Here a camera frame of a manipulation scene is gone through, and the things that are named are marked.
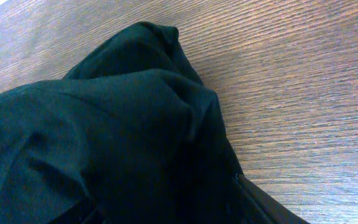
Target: black fabric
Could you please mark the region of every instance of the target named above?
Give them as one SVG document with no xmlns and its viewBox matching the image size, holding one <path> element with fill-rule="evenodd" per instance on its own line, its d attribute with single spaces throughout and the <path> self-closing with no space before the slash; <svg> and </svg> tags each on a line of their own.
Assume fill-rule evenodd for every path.
<svg viewBox="0 0 358 224">
<path fill-rule="evenodd" d="M 62 80 L 0 95 L 0 223 L 283 223 L 238 174 L 174 27 L 134 24 Z"/>
</svg>

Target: dark green fabric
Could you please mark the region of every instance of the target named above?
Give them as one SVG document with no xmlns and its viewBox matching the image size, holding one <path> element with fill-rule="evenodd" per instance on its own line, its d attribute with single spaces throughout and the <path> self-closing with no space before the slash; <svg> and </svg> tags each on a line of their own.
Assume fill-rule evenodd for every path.
<svg viewBox="0 0 358 224">
<path fill-rule="evenodd" d="M 0 95 L 0 223 L 47 223 L 84 198 L 111 223 L 252 223 L 236 174 L 174 27 L 134 24 L 62 80 Z"/>
</svg>

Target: wooden surface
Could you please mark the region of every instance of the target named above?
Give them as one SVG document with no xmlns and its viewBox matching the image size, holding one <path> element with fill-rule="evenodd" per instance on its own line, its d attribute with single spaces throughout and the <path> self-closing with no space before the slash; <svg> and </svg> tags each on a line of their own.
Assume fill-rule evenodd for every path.
<svg viewBox="0 0 358 224">
<path fill-rule="evenodd" d="M 358 0 L 9 0 L 0 92 L 137 21 L 179 28 L 251 181 L 311 223 L 358 223 Z"/>
</svg>

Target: wood grain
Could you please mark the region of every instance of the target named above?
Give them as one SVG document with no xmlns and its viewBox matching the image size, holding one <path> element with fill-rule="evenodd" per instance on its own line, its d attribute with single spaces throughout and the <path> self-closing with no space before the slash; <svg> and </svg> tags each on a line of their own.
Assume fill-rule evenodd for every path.
<svg viewBox="0 0 358 224">
<path fill-rule="evenodd" d="M 358 0 L 9 0 L 0 92 L 137 21 L 179 28 L 251 181 L 311 223 L 358 223 Z"/>
</svg>

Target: cloth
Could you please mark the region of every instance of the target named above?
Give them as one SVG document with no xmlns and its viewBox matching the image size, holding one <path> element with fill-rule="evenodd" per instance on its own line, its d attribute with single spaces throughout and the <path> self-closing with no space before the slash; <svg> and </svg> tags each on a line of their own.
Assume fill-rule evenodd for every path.
<svg viewBox="0 0 358 224">
<path fill-rule="evenodd" d="M 175 27 L 0 94 L 0 223 L 305 223 L 243 176 Z"/>
</svg>

